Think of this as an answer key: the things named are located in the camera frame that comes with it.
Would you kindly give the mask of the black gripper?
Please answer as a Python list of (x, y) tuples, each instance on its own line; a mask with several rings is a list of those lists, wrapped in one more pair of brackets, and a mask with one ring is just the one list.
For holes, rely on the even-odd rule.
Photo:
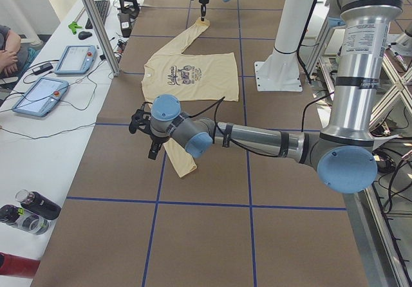
[(201, 7), (200, 7), (201, 21), (205, 20), (206, 11), (207, 11), (206, 5), (209, 4), (209, 1), (210, 0), (199, 0), (199, 3), (201, 4)]
[(164, 143), (164, 138), (152, 135), (151, 140), (152, 140), (152, 144), (149, 150), (148, 158), (150, 160), (156, 160), (158, 151), (161, 149), (161, 146)]

